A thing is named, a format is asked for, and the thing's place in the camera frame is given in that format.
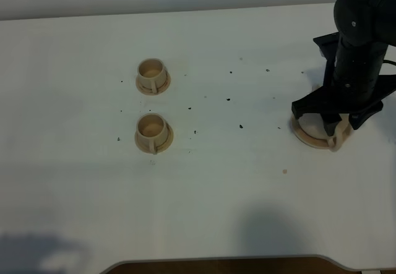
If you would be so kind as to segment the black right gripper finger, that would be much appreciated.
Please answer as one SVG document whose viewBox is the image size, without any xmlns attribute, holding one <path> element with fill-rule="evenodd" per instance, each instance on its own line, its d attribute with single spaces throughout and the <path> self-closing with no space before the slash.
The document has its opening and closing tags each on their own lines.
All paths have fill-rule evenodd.
<svg viewBox="0 0 396 274">
<path fill-rule="evenodd" d="M 342 121 L 339 114 L 321 114 L 324 130 L 328 136 L 334 136 L 335 129 Z"/>
<path fill-rule="evenodd" d="M 354 113 L 349 115 L 349 123 L 353 130 L 358 130 L 371 116 L 382 110 L 381 106 L 372 106 L 365 111 L 360 113 Z"/>
</svg>

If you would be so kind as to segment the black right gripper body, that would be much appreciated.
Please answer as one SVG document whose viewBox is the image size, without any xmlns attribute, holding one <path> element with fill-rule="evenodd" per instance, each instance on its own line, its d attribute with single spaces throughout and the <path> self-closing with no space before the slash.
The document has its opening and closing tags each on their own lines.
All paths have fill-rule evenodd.
<svg viewBox="0 0 396 274">
<path fill-rule="evenodd" d="M 327 60 L 324 80 L 320 88 L 292 102 L 295 119 L 308 113 L 349 117 L 372 106 L 383 108 L 382 100 L 395 91 L 395 75 L 380 74 L 388 44 L 352 46 L 339 33 L 313 41 Z"/>
</svg>

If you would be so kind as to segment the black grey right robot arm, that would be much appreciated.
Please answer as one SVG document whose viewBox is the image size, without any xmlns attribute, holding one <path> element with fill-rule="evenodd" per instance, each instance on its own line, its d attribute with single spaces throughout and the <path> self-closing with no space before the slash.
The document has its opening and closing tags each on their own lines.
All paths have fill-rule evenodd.
<svg viewBox="0 0 396 274">
<path fill-rule="evenodd" d="M 395 0 L 336 0 L 334 21 L 337 32 L 314 39 L 327 60 L 323 85 L 291 105 L 296 119 L 319 114 L 327 135 L 342 114 L 357 130 L 395 91 L 395 76 L 380 73 L 395 46 Z"/>
</svg>

